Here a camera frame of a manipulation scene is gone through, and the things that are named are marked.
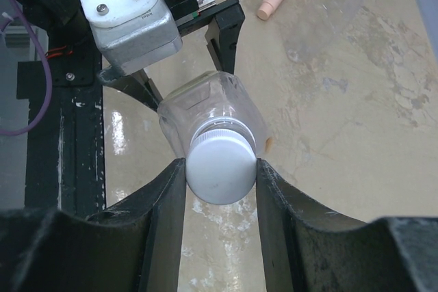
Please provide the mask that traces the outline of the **large clear plastic bottle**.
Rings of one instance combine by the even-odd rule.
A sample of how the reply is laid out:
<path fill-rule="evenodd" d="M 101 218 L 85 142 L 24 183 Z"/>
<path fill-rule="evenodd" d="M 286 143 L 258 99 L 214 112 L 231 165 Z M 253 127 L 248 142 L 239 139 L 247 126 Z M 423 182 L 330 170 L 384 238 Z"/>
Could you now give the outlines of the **large clear plastic bottle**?
<path fill-rule="evenodd" d="M 159 125 L 175 155 L 188 154 L 190 144 L 212 129 L 244 136 L 254 153 L 267 153 L 270 134 L 261 112 L 240 79 L 227 72 L 207 71 L 170 93 L 157 110 Z"/>

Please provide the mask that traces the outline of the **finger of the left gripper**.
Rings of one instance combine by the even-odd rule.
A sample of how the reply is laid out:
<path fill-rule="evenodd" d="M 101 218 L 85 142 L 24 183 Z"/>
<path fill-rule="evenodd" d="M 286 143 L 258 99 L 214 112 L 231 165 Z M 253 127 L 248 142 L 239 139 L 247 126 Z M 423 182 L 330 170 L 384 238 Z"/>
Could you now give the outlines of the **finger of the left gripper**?
<path fill-rule="evenodd" d="M 237 42 L 245 14 L 240 0 L 226 0 L 205 11 L 209 19 L 205 34 L 207 49 L 219 71 L 235 72 Z"/>
<path fill-rule="evenodd" d="M 138 70 L 130 75 L 122 75 L 115 68 L 108 66 L 97 73 L 99 82 L 130 96 L 153 111 L 157 111 L 163 100 L 153 80 L 146 70 Z"/>

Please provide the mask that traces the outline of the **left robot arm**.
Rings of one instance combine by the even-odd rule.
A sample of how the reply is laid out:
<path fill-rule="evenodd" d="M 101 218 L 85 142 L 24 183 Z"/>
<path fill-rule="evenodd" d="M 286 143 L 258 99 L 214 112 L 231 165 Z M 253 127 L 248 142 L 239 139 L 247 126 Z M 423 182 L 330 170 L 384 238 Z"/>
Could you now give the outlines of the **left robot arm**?
<path fill-rule="evenodd" d="M 183 37 L 207 28 L 216 69 L 233 73 L 245 19 L 239 0 L 16 0 L 31 23 L 59 41 L 61 51 L 92 38 L 108 61 L 97 78 L 157 109 L 161 95 L 146 67 L 177 53 Z"/>

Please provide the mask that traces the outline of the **small clear plastic bottle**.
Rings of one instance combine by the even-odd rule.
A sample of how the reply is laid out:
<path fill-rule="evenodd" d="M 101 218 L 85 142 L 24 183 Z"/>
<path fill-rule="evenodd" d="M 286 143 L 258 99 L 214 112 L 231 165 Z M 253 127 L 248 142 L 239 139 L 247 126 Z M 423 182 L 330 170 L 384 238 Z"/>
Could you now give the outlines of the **small clear plastic bottle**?
<path fill-rule="evenodd" d="M 295 63 L 315 57 L 342 32 L 363 0 L 307 0 L 291 20 L 284 40 L 287 57 Z"/>

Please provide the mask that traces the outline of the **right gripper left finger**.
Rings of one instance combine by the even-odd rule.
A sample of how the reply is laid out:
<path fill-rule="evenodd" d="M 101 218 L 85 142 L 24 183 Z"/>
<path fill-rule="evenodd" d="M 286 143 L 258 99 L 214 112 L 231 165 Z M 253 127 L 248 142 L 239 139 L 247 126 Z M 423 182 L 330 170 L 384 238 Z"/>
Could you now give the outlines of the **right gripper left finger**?
<path fill-rule="evenodd" d="M 185 161 L 104 211 L 1 213 L 2 291 L 176 291 Z"/>

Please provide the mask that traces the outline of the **white bottle cap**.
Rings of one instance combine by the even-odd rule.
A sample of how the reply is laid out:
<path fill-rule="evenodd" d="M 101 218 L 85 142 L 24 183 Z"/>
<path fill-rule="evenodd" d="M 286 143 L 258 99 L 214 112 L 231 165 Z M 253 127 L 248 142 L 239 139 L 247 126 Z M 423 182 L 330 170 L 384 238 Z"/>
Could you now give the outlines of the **white bottle cap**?
<path fill-rule="evenodd" d="M 245 197 L 256 180 L 257 159 L 238 132 L 214 129 L 192 142 L 185 160 L 185 177 L 192 192 L 216 205 Z"/>

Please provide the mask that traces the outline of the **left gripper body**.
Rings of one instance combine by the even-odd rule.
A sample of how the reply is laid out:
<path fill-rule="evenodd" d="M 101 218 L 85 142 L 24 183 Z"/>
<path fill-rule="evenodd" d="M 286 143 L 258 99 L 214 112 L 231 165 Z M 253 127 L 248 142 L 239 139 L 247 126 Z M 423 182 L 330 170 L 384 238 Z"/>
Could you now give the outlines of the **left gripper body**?
<path fill-rule="evenodd" d="M 219 13 L 240 3 L 239 0 L 226 0 L 217 3 L 216 0 L 164 0 L 172 17 L 184 37 L 210 24 Z"/>

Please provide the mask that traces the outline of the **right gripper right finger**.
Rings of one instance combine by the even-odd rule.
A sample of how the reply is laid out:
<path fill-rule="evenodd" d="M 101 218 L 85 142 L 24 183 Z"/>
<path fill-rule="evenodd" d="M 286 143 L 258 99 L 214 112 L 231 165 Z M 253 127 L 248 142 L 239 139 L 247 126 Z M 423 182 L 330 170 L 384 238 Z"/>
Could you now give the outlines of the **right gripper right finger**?
<path fill-rule="evenodd" d="M 437 219 L 338 213 L 257 162 L 256 199 L 268 291 L 436 291 Z"/>

